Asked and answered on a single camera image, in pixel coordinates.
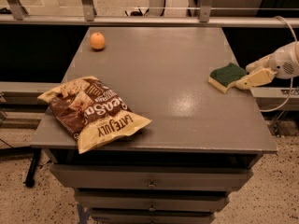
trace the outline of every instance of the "gray tabletop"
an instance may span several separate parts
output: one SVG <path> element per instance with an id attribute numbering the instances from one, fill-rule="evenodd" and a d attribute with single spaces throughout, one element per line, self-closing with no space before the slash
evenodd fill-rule
<path id="1" fill-rule="evenodd" d="M 104 50 L 89 37 L 100 32 Z M 152 123 L 106 150 L 220 153 L 277 151 L 249 92 L 222 94 L 207 83 L 213 69 L 235 62 L 221 28 L 93 27 L 85 35 L 64 81 L 96 76 Z M 32 147 L 76 148 L 48 110 Z"/>

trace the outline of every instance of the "desk drawer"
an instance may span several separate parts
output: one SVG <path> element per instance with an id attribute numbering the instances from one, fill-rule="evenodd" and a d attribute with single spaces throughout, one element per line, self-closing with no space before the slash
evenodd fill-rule
<path id="1" fill-rule="evenodd" d="M 215 217 L 209 213 L 142 212 L 91 209 L 91 217 L 105 224 L 209 224 Z"/>
<path id="2" fill-rule="evenodd" d="M 201 169 L 53 164 L 50 171 L 69 188 L 233 191 L 251 177 L 247 169 Z"/>
<path id="3" fill-rule="evenodd" d="M 86 207 L 182 212 L 220 212 L 228 198 L 194 191 L 77 191 L 76 200 Z"/>

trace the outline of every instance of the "white cable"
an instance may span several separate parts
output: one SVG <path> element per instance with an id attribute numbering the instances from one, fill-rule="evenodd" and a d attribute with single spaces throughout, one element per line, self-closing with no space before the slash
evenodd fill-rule
<path id="1" fill-rule="evenodd" d="M 276 19 L 280 20 L 280 21 L 284 21 L 287 26 L 290 28 L 291 32 L 292 32 L 292 36 L 294 38 L 294 40 L 297 42 L 297 36 L 295 34 L 295 31 L 292 29 L 291 25 L 288 23 L 288 21 L 286 21 L 284 18 L 280 17 L 280 16 L 276 16 Z M 272 109 L 260 109 L 261 112 L 272 112 L 272 111 L 276 111 L 279 108 L 283 107 L 285 104 L 287 104 L 287 102 L 290 100 L 291 97 L 291 93 L 292 93 L 292 83 L 293 83 L 293 77 L 291 78 L 291 84 L 290 84 L 290 91 L 288 94 L 288 97 L 286 98 L 286 100 L 279 106 L 272 108 Z"/>

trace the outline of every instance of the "robotic hand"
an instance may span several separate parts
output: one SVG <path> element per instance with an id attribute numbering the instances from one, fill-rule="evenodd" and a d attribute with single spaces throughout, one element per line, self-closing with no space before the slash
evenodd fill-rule
<path id="1" fill-rule="evenodd" d="M 299 42 L 283 46 L 272 54 L 246 66 L 248 75 L 239 79 L 235 85 L 240 90 L 262 86 L 277 78 L 299 77 Z"/>

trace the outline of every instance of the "scouring pad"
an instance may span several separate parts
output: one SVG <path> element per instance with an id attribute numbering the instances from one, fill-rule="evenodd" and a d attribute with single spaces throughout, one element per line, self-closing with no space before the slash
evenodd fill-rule
<path id="1" fill-rule="evenodd" d="M 223 93 L 235 86 L 235 82 L 244 77 L 247 71 L 234 63 L 229 63 L 223 68 L 211 72 L 208 83 Z"/>

